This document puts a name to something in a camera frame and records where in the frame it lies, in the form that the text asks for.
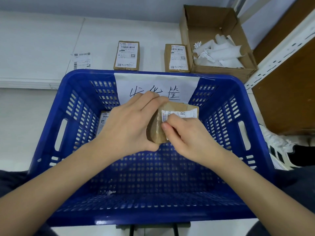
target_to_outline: cardboard package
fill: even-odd
[[[179,28],[182,43],[187,46],[187,57],[192,73],[233,75],[245,83],[258,69],[241,23],[232,8],[184,5]],[[202,66],[194,63],[192,53],[194,44],[198,41],[206,43],[215,39],[217,34],[230,35],[236,46],[242,45],[243,56],[238,59],[244,65],[244,69]]]
[[[165,72],[190,73],[186,46],[166,44],[164,50]]]
[[[102,131],[102,129],[106,123],[106,120],[108,119],[109,113],[110,112],[108,112],[108,111],[101,111],[99,125],[98,125],[97,131],[96,131],[96,136],[98,136],[100,134],[100,132]]]
[[[140,43],[138,41],[118,42],[114,69],[139,71]]]
[[[168,101],[163,104],[152,116],[148,127],[147,127],[147,138],[148,140],[161,144],[168,142],[161,124],[165,122],[169,115],[175,113],[181,118],[198,118],[199,117],[199,107],[185,104],[185,103],[175,103]]]

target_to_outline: white floor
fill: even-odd
[[[0,89],[0,169],[28,170],[56,90]],[[191,222],[179,235],[243,236],[257,219]],[[115,225],[56,227],[60,236],[128,235]],[[140,229],[135,235],[169,236],[171,229]]]

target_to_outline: right hand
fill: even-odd
[[[171,114],[161,127],[179,154],[203,166],[213,167],[220,161],[220,156],[228,152],[197,118],[180,118]]]

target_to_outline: finger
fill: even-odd
[[[167,97],[157,97],[152,99],[142,110],[141,112],[143,113],[143,119],[145,121],[150,121],[152,118],[153,114],[156,112],[156,110],[164,103],[168,102]]]
[[[142,96],[142,93],[137,93],[135,96],[133,96],[131,99],[129,99],[129,101],[127,103],[125,103],[125,106],[130,106],[133,103],[135,103],[138,99],[140,99],[140,97]]]
[[[183,142],[183,140],[175,132],[174,128],[170,124],[168,124],[167,122],[164,122],[161,124],[161,127],[162,127],[166,137],[169,139],[169,141],[175,147],[175,150],[179,154],[182,155],[182,153],[187,149],[187,145]]]
[[[135,103],[134,106],[138,110],[142,110],[152,99],[159,97],[160,95],[155,92],[146,91]]]
[[[156,152],[159,149],[160,145],[150,142],[149,140],[147,141],[146,145],[146,151],[151,151],[151,152]]]
[[[174,127],[178,131],[179,134],[181,134],[182,130],[185,129],[185,125],[187,123],[186,120],[184,120],[183,118],[180,118],[174,113],[168,117],[166,122],[170,124],[172,127]]]

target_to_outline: left hand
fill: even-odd
[[[140,151],[157,151],[159,145],[147,139],[147,126],[167,97],[147,91],[138,93],[127,103],[112,109],[100,134],[91,141],[99,157],[105,154],[112,162]]]

